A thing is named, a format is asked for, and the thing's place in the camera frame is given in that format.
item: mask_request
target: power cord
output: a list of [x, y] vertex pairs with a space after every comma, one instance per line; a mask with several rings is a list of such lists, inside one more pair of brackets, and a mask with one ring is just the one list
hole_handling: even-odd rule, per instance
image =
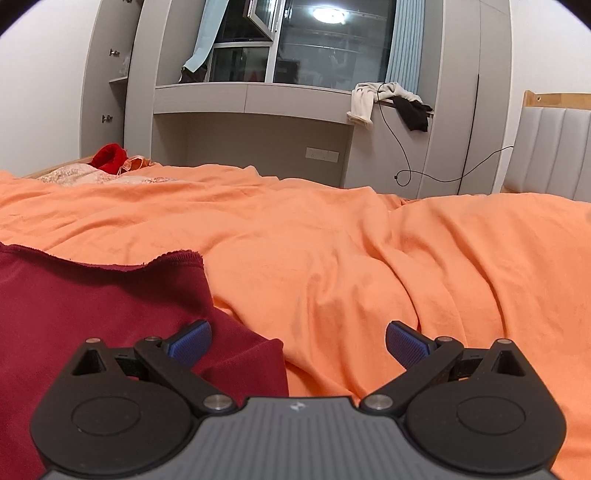
[[[386, 85], [385, 83], [382, 83], [382, 85], [380, 85], [378, 87], [378, 98], [379, 98], [379, 90], [381, 87], [383, 87], [384, 85]], [[514, 145], [509, 145], [507, 147], [503, 147], [500, 148], [499, 150], [494, 151], [493, 153], [491, 153], [488, 157], [486, 157], [484, 160], [482, 160], [478, 165], [476, 165], [474, 168], [472, 168], [471, 170], [467, 171], [465, 174], [463, 174], [461, 177], [458, 177], [456, 179], [453, 180], [440, 180], [440, 179], [436, 179], [435, 177], [432, 177], [431, 175], [429, 175], [428, 173], [424, 173], [422, 171], [418, 171], [418, 170], [413, 170], [410, 167], [410, 162], [408, 161], [408, 156], [406, 154], [406, 150], [404, 149], [404, 147], [402, 146], [402, 144], [400, 143], [400, 140], [398, 139], [398, 137], [396, 136], [396, 134], [394, 133], [394, 131], [392, 130], [392, 128], [390, 127], [390, 125], [388, 124], [388, 122], [386, 121], [386, 117], [384, 116], [384, 112], [382, 111], [382, 103], [378, 100], [378, 105], [379, 105], [379, 112], [382, 114], [382, 119], [384, 120], [384, 123], [386, 124], [386, 127], [388, 127], [388, 130], [390, 130], [390, 133], [394, 136], [394, 138], [396, 139], [396, 142], [398, 142], [398, 145], [400, 145], [400, 149], [402, 150], [402, 153], [404, 154], [404, 159], [407, 162], [408, 168], [406, 169], [402, 169], [400, 170], [395, 176], [394, 176], [394, 180], [396, 180], [396, 183], [398, 183], [398, 185], [400, 187], [406, 187], [408, 186], [408, 184], [410, 183], [410, 181], [413, 179], [413, 173], [418, 173], [419, 175], [422, 175], [424, 177], [428, 177], [430, 179], [433, 179], [435, 181], [438, 181], [439, 183], [451, 183], [453, 181], [458, 181], [461, 180], [462, 178], [466, 177], [467, 175], [469, 175], [470, 173], [472, 173], [474, 170], [476, 170], [478, 167], [480, 167], [480, 165], [482, 165], [484, 162], [486, 162], [489, 158], [491, 158], [494, 154], [496, 153], [500, 153], [503, 150], [506, 150], [507, 148], [513, 148]], [[398, 180], [398, 176], [404, 172], [407, 171], [409, 173], [408, 175], [408, 181], [404, 184], [400, 183], [400, 181]]]

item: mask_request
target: logo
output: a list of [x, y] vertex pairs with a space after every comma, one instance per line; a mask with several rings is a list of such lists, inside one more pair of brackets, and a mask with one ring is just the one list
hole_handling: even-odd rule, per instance
[[302, 403], [301, 401], [297, 401], [297, 402], [292, 403], [290, 405], [290, 408], [294, 411], [304, 410], [305, 407], [306, 407], [306, 404]]

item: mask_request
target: dark red fabric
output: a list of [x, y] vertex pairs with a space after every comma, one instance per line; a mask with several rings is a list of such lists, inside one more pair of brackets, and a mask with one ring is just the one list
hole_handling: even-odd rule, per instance
[[111, 175], [117, 175], [127, 160], [127, 152], [116, 143], [105, 145], [92, 158], [90, 166]]
[[86, 338], [132, 346], [197, 319], [211, 323], [213, 342], [195, 373], [240, 403], [247, 396], [287, 396], [281, 341], [266, 340], [213, 307], [199, 254], [97, 266], [0, 244], [0, 478], [42, 473], [29, 420]]

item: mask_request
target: black cloth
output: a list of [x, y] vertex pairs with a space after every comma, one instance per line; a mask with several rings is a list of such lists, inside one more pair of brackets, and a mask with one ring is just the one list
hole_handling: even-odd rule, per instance
[[418, 100], [410, 102], [403, 97], [393, 97], [392, 101], [400, 118], [410, 131], [420, 130], [426, 132], [429, 129], [429, 122], [427, 120], [427, 112], [433, 110], [428, 105], [424, 105]]
[[181, 79], [179, 83], [203, 83], [207, 75], [207, 62], [201, 65], [195, 72], [191, 72], [187, 67], [181, 69]]

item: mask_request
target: light blue curtain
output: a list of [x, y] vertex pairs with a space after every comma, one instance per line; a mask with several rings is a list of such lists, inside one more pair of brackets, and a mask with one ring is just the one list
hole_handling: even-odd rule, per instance
[[412, 93], [417, 93], [418, 88], [424, 24], [425, 0], [396, 2], [386, 82], [398, 82], [402, 88]]
[[206, 0], [193, 56], [184, 65], [191, 72], [195, 72], [207, 60], [227, 6], [228, 0]]

